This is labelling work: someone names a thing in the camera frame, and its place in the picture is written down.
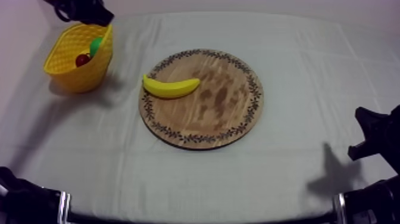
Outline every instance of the plastic basket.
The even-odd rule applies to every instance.
[[[95,56],[85,65],[76,67],[79,54],[89,52],[90,43],[103,40]],[[103,80],[113,54],[113,27],[77,24],[58,38],[44,65],[44,71],[63,89],[83,93],[95,89]]]

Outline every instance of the red ball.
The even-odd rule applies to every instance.
[[[76,67],[80,67],[90,61],[90,57],[87,54],[80,54],[75,60]]]

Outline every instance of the wood grain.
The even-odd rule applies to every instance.
[[[240,59],[221,51],[194,49],[174,54],[149,73],[161,82],[198,78],[199,87],[178,99],[160,99],[143,88],[139,111],[147,127],[166,142],[209,150],[243,137],[263,109],[263,87]]]

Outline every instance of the banana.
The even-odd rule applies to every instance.
[[[143,75],[143,87],[160,98],[178,98],[193,92],[200,84],[200,79],[188,79],[180,82],[164,83]]]

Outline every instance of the green fruit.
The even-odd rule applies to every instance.
[[[100,47],[103,38],[95,38],[90,44],[90,57],[93,58]]]

